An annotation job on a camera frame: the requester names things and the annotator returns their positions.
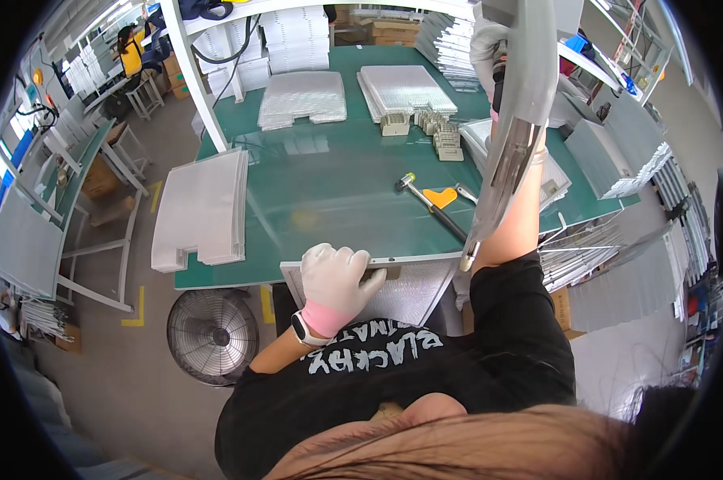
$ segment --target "pink glove cuff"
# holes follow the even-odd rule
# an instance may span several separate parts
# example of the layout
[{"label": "pink glove cuff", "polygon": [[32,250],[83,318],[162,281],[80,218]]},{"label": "pink glove cuff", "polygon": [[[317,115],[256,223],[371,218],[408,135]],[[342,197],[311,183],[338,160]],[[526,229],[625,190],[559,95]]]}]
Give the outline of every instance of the pink glove cuff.
[{"label": "pink glove cuff", "polygon": [[327,338],[337,335],[341,328],[356,318],[354,314],[338,312],[311,300],[306,300],[306,306],[300,314],[308,326]]}]

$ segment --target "concrete floor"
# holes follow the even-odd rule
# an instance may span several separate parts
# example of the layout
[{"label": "concrete floor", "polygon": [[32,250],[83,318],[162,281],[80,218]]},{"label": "concrete floor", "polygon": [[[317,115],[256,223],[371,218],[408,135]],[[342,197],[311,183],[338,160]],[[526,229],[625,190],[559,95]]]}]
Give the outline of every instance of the concrete floor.
[{"label": "concrete floor", "polygon": [[[170,168],[192,161],[199,147],[190,127],[194,102],[173,95],[165,101],[150,122],[129,120],[154,161],[145,172],[146,186],[165,180]],[[135,319],[137,313],[124,314],[74,294],[81,354],[47,344],[35,343],[34,348],[42,373],[60,387],[74,430],[100,445],[107,456],[136,458],[187,478],[220,479],[213,439],[231,391],[197,382],[170,355],[166,319],[180,292],[173,289],[172,275],[150,268],[156,221],[151,200],[143,198],[138,210],[126,282],[126,301],[134,306],[140,286],[145,288],[144,325],[122,326],[122,319]],[[653,217],[662,218],[656,199],[644,193],[643,200],[640,208],[630,207],[634,211],[623,215],[627,220],[641,216],[645,228],[656,228]],[[125,224],[88,227],[81,246],[119,238]],[[116,296],[119,259],[120,250],[81,257],[75,280]],[[252,293],[248,304],[261,327],[262,348],[276,338],[276,329],[262,323],[259,290]],[[635,387],[658,383],[673,370],[682,338],[683,329],[673,315],[661,312],[574,340],[579,399],[597,412],[620,416]]]},{"label": "concrete floor", "polygon": [[[177,100],[169,94],[164,100],[166,106],[155,110],[150,122],[136,116],[128,119],[154,162],[145,170],[146,186],[164,180],[171,168],[193,161],[199,148],[190,127],[196,112],[192,99]],[[34,348],[42,373],[60,387],[74,430],[94,440],[107,456],[137,458],[188,478],[223,478],[213,444],[217,418],[231,390],[197,382],[170,355],[166,321],[180,292],[173,289],[171,274],[150,267],[156,221],[156,214],[150,213],[151,200],[141,200],[127,270],[126,302],[136,312],[120,312],[75,293],[81,354],[36,342]],[[78,228],[77,215],[69,242]],[[126,221],[97,229],[87,226],[81,246],[119,238],[125,226]],[[120,255],[117,249],[80,257],[75,280],[116,297]],[[122,319],[138,318],[140,286],[144,286],[144,326],[122,326]],[[276,338],[276,328],[262,324],[260,291],[252,291],[248,303],[261,326],[264,346]]]}]

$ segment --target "smartwatch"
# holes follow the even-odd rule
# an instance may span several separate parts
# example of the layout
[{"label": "smartwatch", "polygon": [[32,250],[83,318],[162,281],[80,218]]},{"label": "smartwatch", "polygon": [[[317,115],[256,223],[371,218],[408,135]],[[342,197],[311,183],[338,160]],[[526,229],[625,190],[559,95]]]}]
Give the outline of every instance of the smartwatch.
[{"label": "smartwatch", "polygon": [[292,323],[292,332],[295,333],[295,337],[298,339],[298,342],[312,349],[327,346],[333,339],[320,339],[311,335],[309,326],[306,324],[306,321],[303,320],[303,315],[301,315],[300,312],[301,310],[292,313],[292,318],[290,319],[290,322]]}]

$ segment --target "fan grille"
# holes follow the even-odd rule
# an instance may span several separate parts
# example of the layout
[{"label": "fan grille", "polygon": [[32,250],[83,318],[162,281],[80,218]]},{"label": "fan grille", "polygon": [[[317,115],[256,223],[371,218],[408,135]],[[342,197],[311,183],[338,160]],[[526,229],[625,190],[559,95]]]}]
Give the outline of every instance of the fan grille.
[{"label": "fan grille", "polygon": [[167,343],[184,372],[212,386],[232,386],[258,352],[258,326],[236,290],[190,290],[167,319]]}]

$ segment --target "black t-shirt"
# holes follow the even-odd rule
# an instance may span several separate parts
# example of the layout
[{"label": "black t-shirt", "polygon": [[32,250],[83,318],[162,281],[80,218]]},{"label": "black t-shirt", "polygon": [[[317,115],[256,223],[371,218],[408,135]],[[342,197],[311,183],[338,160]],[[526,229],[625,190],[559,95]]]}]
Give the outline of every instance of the black t-shirt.
[{"label": "black t-shirt", "polygon": [[407,408],[443,392],[468,413],[574,404],[572,351],[542,279],[537,253],[477,272],[471,335],[370,320],[276,374],[247,368],[218,420],[215,456],[223,473],[261,478],[302,440],[368,420],[384,401]]}]

